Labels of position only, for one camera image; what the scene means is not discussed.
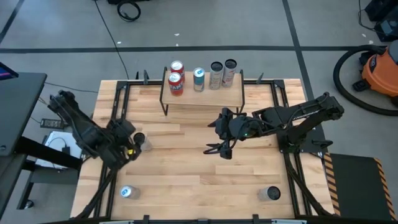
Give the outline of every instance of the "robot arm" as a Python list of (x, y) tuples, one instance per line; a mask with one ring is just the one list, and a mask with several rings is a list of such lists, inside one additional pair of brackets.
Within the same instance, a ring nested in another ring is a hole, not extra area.
[(122, 168), (141, 153), (140, 146), (130, 138), (136, 130), (130, 122), (111, 119), (106, 128), (99, 127), (79, 109), (75, 95), (69, 91), (51, 95), (48, 108), (73, 128), (72, 135), (82, 150), (94, 158), (100, 156), (111, 170)]
[[(343, 107), (329, 93), (324, 93), (315, 100), (311, 100), (291, 107), (270, 107), (258, 110), (248, 117), (246, 113), (233, 113), (223, 108), (218, 119), (209, 127), (215, 127), (215, 132), (221, 140), (221, 144), (208, 144), (210, 149), (205, 154), (217, 154), (224, 159), (232, 158), (232, 148), (236, 141), (244, 141), (247, 138), (259, 138), (278, 133), (283, 145), (289, 146), (293, 151), (300, 148), (307, 133), (323, 121), (340, 119), (344, 113)], [(292, 122), (297, 119), (305, 120), (293, 126)]]

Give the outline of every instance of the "concrete floor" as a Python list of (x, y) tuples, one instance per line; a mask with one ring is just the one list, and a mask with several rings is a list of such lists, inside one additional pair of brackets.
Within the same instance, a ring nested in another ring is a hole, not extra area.
[[(368, 2), (362, 0), (362, 6)], [(141, 18), (127, 23), (116, 14), (116, 6), (98, 1), (115, 41), (120, 42), (118, 47), (123, 48), (121, 56), (130, 77), (146, 69), (151, 79), (160, 78), (162, 68), (175, 59), (183, 60), (185, 68), (192, 70), (206, 68), (214, 60), (234, 58), (246, 78), (257, 78), (264, 72), (264, 78), (309, 80), (310, 84), (305, 82), (308, 97), (311, 92), (318, 96), (329, 91), (346, 111), (341, 120), (323, 125), (326, 138), (335, 142), (329, 151), (380, 158), (398, 210), (394, 170), (398, 159), (398, 139), (394, 135), (397, 118), (357, 108), (337, 93), (332, 80), (333, 67), (345, 52), (339, 47), (370, 42), (383, 45), (375, 33), (358, 25), (357, 0), (151, 0), (138, 4)], [(21, 6), (17, 14), (12, 13), (16, 5)], [(0, 30), (2, 34), (7, 31), (4, 37), (0, 35), (0, 61), (14, 70), (44, 72), (48, 82), (85, 90), (97, 90), (101, 80), (126, 78), (93, 1), (0, 0), (0, 6)], [(287, 8), (292, 21), (286, 16)], [(365, 14), (363, 21), (371, 24)], [(294, 28), (297, 35), (290, 33)], [(186, 47), (192, 46), (208, 46), (211, 50), (188, 51)], [(318, 48), (305, 51), (311, 46)], [(330, 46), (335, 47), (334, 51), (324, 48)], [(358, 78), (358, 69), (355, 58), (344, 65), (341, 74), (347, 86)], [(46, 85), (42, 98), (48, 99), (58, 90)], [(96, 95), (75, 94), (82, 110), (91, 114)], [(383, 96), (374, 93), (360, 97), (391, 107)], [(32, 117), (56, 118), (40, 103)], [(24, 135), (41, 141), (49, 132), (30, 121)], [(36, 206), (16, 210), (26, 178), (23, 172), (0, 223), (42, 223), (69, 217), (75, 192), (72, 185), (35, 185), (31, 198)]]

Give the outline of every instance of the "wooden table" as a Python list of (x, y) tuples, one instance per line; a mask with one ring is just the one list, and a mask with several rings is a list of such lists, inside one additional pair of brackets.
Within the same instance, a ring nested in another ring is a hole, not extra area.
[[(304, 102), (300, 80), (284, 81), (289, 104)], [(111, 116), (115, 88), (116, 81), (101, 82), (93, 117), (100, 126), (106, 126)], [(273, 106), (267, 86), (245, 85), (245, 94), (244, 112)], [(220, 142), (214, 129), (206, 126), (218, 117), (221, 107), (174, 105), (164, 116), (159, 95), (160, 85), (131, 87), (126, 119), (148, 136), (154, 149), (119, 171), (112, 219), (142, 220), (144, 215), (150, 215), (151, 220), (246, 219), (252, 214), (259, 214), (260, 218), (294, 217), (284, 160), (275, 135), (238, 141), (230, 161), (219, 155), (204, 155), (206, 143)], [(308, 188), (333, 213), (321, 160), (301, 154), (301, 161)], [(83, 164), (71, 217), (79, 214), (95, 193), (101, 166), (100, 159)], [(120, 187), (127, 184), (140, 188), (139, 200), (119, 196)], [(258, 201), (258, 190), (270, 185), (280, 188), (281, 198)], [(296, 189), (300, 212), (304, 214), (301, 193), (297, 186)], [(102, 215), (107, 198), (108, 191), (104, 193)]]

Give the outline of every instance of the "can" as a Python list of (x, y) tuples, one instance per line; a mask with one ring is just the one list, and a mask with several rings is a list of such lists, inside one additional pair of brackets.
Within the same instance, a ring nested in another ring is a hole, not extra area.
[(120, 196), (129, 199), (138, 199), (141, 195), (141, 191), (133, 186), (125, 185), (120, 189)]
[(184, 88), (181, 79), (181, 75), (177, 72), (173, 72), (169, 76), (169, 87), (173, 96), (181, 96)]
[(234, 75), (236, 72), (236, 61), (233, 59), (228, 59), (225, 61), (225, 69), (223, 75), (223, 81), (221, 82), (223, 87), (231, 87), (234, 81)]
[(177, 72), (181, 75), (182, 77), (182, 82), (185, 83), (185, 70), (184, 70), (184, 65), (180, 61), (174, 61), (172, 62), (172, 65), (170, 66), (170, 70), (173, 72)]
[(201, 92), (205, 89), (205, 70), (195, 68), (193, 70), (193, 90)]
[(141, 151), (143, 152), (150, 151), (152, 149), (152, 144), (149, 142), (148, 137), (143, 133), (135, 134), (134, 137), (132, 137), (132, 140), (140, 146)]
[(210, 81), (209, 88), (217, 90), (220, 88), (221, 79), (223, 77), (223, 64), (221, 62), (213, 62), (210, 65)]
[(280, 190), (275, 186), (261, 189), (257, 195), (260, 201), (272, 201), (280, 198)]

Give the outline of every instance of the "hazard stripe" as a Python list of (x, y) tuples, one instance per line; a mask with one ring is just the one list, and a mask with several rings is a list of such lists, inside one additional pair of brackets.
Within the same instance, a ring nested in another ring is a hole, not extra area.
[(326, 153), (323, 158), (325, 159), (326, 179), (328, 181), (331, 203), (333, 204), (335, 214), (340, 216), (340, 205), (338, 203), (336, 179), (335, 173), (333, 172), (333, 163), (331, 161), (331, 156), (329, 153)]
[(384, 175), (384, 170), (381, 166), (381, 161), (378, 158), (374, 158), (374, 160), (377, 163), (377, 168), (379, 168), (379, 174), (380, 174), (380, 180), (381, 180), (381, 184), (383, 185), (383, 190), (384, 190), (384, 195), (386, 196), (386, 200), (387, 200), (387, 206), (389, 208), (389, 212), (391, 215), (391, 220), (396, 221), (397, 220), (397, 216), (394, 213), (394, 207), (392, 206), (392, 200), (390, 197), (390, 192), (388, 191), (388, 187), (387, 187), (387, 181), (386, 181), (386, 176)]

